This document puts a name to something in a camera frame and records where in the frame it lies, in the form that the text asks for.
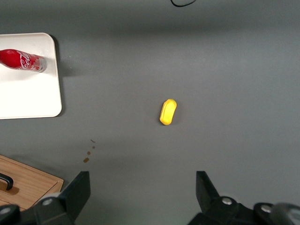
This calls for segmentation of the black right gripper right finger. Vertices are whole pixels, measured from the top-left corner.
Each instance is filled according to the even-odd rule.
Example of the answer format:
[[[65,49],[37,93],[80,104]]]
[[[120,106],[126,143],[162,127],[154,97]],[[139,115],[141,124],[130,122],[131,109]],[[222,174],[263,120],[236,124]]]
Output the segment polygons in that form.
[[[254,211],[220,196],[205,171],[196,172],[196,198],[201,208],[190,225],[256,225]]]

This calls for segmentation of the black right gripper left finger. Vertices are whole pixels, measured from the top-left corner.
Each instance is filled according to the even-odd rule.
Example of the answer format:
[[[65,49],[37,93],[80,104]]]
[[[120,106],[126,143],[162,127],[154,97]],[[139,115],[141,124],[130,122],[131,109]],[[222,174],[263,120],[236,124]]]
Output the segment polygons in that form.
[[[57,195],[49,195],[34,207],[38,225],[73,225],[90,197],[90,173],[79,172]]]

